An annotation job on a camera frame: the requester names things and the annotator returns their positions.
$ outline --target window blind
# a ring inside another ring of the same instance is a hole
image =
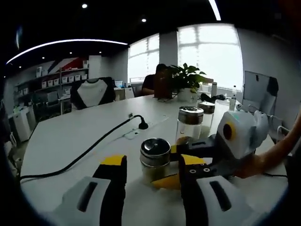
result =
[[[140,40],[128,52],[127,82],[143,82],[159,64],[159,34]]]
[[[199,24],[178,29],[178,64],[193,65],[218,87],[243,87],[243,62],[238,34],[230,24]]]

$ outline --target white flower pot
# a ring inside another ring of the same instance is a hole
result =
[[[178,101],[193,103],[197,102],[197,100],[198,95],[196,93],[192,93],[190,88],[181,89],[178,93]]]

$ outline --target black ceiling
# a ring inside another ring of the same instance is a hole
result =
[[[272,0],[216,0],[222,22],[285,37],[280,9]],[[88,4],[86,9],[81,5]],[[177,27],[216,22],[208,0],[152,1],[7,1],[1,7],[2,38],[0,64],[16,54],[50,41],[105,39],[133,43]],[[19,49],[16,31],[22,30]],[[127,46],[108,43],[73,42],[34,50],[12,61],[10,67],[99,54],[110,56]]]

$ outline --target potted plant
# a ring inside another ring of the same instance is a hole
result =
[[[195,66],[187,66],[186,63],[183,67],[172,65],[169,67],[171,73],[171,87],[178,95],[180,101],[191,101],[197,99],[197,89],[200,82],[211,81],[202,76],[205,74]]]

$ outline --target person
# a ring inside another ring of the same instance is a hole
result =
[[[164,72],[168,67],[165,64],[158,64],[156,67],[156,74]],[[153,95],[155,93],[155,75],[150,74],[145,77],[142,85],[142,95]]]
[[[299,180],[301,173],[301,148],[299,147],[292,157],[287,156],[296,146],[300,138],[301,109],[293,128],[283,140],[275,144],[266,153],[260,155],[252,154],[235,172],[235,176],[237,177],[248,178],[262,174],[276,167],[284,160],[287,161],[285,168],[288,178],[288,189],[262,225],[278,225],[279,222],[285,222],[287,219],[292,220],[292,218],[298,220],[298,208],[296,205],[299,204],[298,200],[301,200],[301,183]]]

